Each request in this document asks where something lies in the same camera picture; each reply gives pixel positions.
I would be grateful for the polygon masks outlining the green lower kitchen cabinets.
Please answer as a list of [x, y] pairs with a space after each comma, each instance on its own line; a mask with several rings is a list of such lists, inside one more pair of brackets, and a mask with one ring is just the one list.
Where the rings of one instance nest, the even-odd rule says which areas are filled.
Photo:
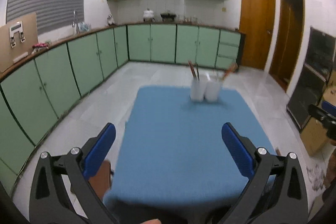
[[35, 147], [72, 106], [128, 61], [227, 69], [245, 35], [190, 24], [129, 24], [63, 41], [1, 78], [1, 184], [11, 193]]

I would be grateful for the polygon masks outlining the kitchen faucet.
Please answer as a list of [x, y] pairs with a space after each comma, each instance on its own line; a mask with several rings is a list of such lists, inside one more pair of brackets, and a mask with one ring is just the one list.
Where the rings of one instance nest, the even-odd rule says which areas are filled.
[[73, 29], [73, 34], [76, 35], [78, 31], [78, 15], [77, 11], [73, 11], [73, 22], [72, 22], [72, 29]]

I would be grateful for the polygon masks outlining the cardboard box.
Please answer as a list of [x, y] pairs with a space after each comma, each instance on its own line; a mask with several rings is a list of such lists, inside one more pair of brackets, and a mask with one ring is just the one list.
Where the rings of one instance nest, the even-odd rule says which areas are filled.
[[334, 148], [326, 133], [327, 129], [323, 127], [321, 122], [315, 118], [309, 118], [307, 124], [300, 133], [300, 138], [309, 156], [314, 157], [327, 145]]

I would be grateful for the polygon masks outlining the brown wooden stool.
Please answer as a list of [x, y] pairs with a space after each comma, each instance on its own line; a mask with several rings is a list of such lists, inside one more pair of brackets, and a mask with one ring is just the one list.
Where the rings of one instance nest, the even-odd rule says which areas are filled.
[[109, 160], [104, 160], [96, 175], [89, 179], [89, 183], [102, 201], [106, 192], [111, 189], [114, 171], [111, 169]]

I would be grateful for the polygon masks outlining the black glass cabinet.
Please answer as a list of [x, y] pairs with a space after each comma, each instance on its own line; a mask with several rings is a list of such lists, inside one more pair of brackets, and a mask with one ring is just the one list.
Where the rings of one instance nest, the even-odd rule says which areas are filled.
[[309, 105], [317, 105], [333, 70], [335, 37], [313, 27], [302, 71], [286, 106], [296, 128], [301, 131], [310, 119]]

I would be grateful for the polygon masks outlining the blue table mat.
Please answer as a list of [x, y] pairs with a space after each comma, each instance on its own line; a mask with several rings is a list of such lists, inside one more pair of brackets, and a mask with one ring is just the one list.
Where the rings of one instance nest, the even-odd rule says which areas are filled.
[[256, 147], [274, 151], [235, 90], [223, 89], [217, 102], [208, 103], [192, 101], [189, 88], [140, 88], [105, 206], [113, 209], [124, 202], [184, 212], [234, 203], [248, 180], [222, 140], [227, 122]]

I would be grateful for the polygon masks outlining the white plastic utensil holder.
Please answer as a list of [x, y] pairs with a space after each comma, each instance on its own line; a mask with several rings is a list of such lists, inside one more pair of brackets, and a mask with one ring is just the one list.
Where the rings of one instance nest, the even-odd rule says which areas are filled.
[[217, 102], [222, 89], [222, 82], [213, 77], [193, 78], [190, 88], [190, 99], [194, 102]]

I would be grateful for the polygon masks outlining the closed wooden door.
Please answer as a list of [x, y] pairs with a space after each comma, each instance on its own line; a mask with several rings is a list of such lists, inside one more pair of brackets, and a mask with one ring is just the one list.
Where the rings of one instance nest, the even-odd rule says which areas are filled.
[[273, 35], [276, 0], [241, 0], [239, 31], [245, 34], [241, 64], [265, 69]]

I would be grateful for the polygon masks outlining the black chopstick centre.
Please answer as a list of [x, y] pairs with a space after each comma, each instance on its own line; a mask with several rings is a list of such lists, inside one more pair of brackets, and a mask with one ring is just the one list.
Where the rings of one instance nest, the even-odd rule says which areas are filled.
[[200, 80], [200, 76], [199, 76], [199, 67], [198, 67], [198, 64], [197, 63], [195, 63], [195, 67], [196, 67], [196, 75], [197, 75], [197, 79], [198, 79], [198, 81]]

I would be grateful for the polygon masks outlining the brown cardboard board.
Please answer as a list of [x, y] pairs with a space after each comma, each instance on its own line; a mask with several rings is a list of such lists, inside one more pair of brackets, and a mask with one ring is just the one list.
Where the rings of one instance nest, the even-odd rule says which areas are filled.
[[1, 73], [33, 51], [38, 43], [35, 12], [20, 16], [1, 27]]

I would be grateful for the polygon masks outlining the black wok on stove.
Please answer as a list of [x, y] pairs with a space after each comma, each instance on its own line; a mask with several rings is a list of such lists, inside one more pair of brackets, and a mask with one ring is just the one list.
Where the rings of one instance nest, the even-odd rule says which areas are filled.
[[177, 15], [171, 12], [163, 12], [160, 14], [163, 22], [174, 22]]

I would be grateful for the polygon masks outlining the white pot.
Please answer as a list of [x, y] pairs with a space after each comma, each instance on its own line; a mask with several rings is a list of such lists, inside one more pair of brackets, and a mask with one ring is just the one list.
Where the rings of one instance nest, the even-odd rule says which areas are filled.
[[154, 22], [155, 21], [154, 11], [151, 9], [146, 9], [143, 12], [143, 21], [144, 22]]

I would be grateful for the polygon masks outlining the open wooden door frame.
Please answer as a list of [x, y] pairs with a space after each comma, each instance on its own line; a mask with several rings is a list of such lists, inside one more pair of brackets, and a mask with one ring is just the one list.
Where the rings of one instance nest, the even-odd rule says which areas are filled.
[[281, 0], [276, 47], [269, 74], [286, 91], [294, 73], [305, 23], [305, 0]]

